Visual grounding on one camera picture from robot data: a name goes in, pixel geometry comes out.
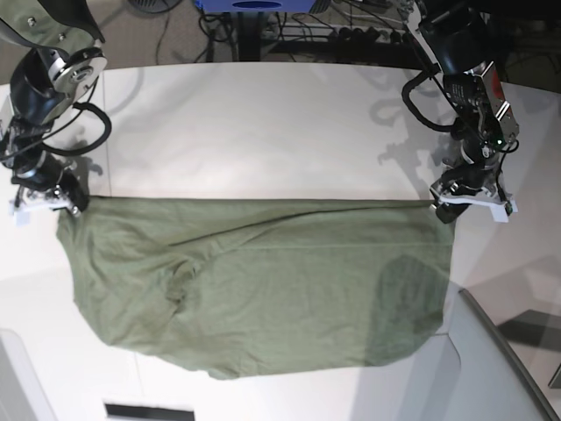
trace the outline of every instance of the black fan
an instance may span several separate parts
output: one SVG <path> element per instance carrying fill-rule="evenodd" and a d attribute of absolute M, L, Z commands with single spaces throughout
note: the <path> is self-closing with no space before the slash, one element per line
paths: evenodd
<path fill-rule="evenodd" d="M 144 13 L 163 13 L 172 10 L 182 0 L 129 0 L 137 11 Z"/>

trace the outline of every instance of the cloth fold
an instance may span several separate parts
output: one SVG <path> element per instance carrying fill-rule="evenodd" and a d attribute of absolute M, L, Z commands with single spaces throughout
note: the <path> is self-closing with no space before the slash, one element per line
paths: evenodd
<path fill-rule="evenodd" d="M 92 197 L 57 235 L 103 342 L 231 379 L 412 354 L 453 228 L 427 202 Z"/>

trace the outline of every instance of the white panel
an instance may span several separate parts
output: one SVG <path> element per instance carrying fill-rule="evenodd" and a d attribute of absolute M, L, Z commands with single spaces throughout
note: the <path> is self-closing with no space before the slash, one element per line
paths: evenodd
<path fill-rule="evenodd" d="M 443 421 L 543 419 L 524 384 L 463 299 L 454 306 L 450 338 L 462 361 L 462 375 Z"/>
<path fill-rule="evenodd" d="M 56 421 L 24 344 L 15 332 L 0 330 L 0 366 L 0 407 L 6 415 Z"/>

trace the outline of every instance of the black stand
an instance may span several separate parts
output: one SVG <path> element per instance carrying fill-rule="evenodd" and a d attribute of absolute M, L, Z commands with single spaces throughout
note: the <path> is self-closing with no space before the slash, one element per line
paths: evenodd
<path fill-rule="evenodd" d="M 239 61 L 261 61 L 261 33 L 269 14 L 259 11 L 231 15 L 238 32 Z"/>

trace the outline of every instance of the red label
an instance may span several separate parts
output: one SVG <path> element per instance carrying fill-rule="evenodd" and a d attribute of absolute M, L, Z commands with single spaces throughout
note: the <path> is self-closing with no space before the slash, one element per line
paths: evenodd
<path fill-rule="evenodd" d="M 496 70 L 493 71 L 493 93 L 497 98 L 502 99 L 503 101 L 506 99 L 505 93 L 502 91 L 502 85 L 501 85 L 501 81 L 499 80 L 499 74 L 497 73 Z"/>

